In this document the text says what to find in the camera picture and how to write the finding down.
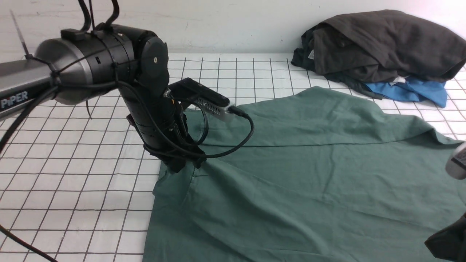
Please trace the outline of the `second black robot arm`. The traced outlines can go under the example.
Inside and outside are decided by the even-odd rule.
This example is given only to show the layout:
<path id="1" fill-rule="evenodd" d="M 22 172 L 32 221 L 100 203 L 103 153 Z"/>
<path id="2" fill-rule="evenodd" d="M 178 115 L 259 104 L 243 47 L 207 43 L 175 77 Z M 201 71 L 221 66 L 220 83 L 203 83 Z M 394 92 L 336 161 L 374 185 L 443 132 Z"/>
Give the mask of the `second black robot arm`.
<path id="1" fill-rule="evenodd" d="M 428 237 L 424 242 L 431 254 L 451 262 L 466 261 L 466 214 L 456 222 Z"/>

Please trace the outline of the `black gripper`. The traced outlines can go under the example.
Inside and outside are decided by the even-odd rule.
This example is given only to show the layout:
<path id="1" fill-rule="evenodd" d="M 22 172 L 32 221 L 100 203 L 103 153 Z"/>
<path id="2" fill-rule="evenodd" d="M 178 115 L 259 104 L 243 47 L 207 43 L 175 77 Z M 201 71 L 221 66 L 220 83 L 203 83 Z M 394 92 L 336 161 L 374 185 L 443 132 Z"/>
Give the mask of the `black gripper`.
<path id="1" fill-rule="evenodd" d="M 205 153 L 188 133 L 185 107 L 169 106 L 168 112 L 143 106 L 144 148 L 161 159 L 168 169 L 179 173 L 187 162 L 199 169 L 206 161 Z"/>

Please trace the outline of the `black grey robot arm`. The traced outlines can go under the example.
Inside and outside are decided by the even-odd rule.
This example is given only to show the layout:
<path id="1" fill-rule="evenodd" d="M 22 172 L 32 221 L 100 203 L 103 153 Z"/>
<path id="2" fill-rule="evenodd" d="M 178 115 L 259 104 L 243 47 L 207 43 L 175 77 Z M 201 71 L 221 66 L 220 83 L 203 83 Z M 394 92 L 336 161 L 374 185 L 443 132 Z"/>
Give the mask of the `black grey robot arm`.
<path id="1" fill-rule="evenodd" d="M 187 162 L 199 168 L 205 153 L 188 134 L 185 96 L 169 84 L 168 48 L 152 31 L 123 25 L 98 25 L 92 32 L 64 29 L 61 37 L 40 43 L 34 55 L 1 63 L 1 120 L 17 115 L 14 128 L 48 100 L 76 106 L 118 90 L 127 119 L 151 155 L 172 171 Z"/>

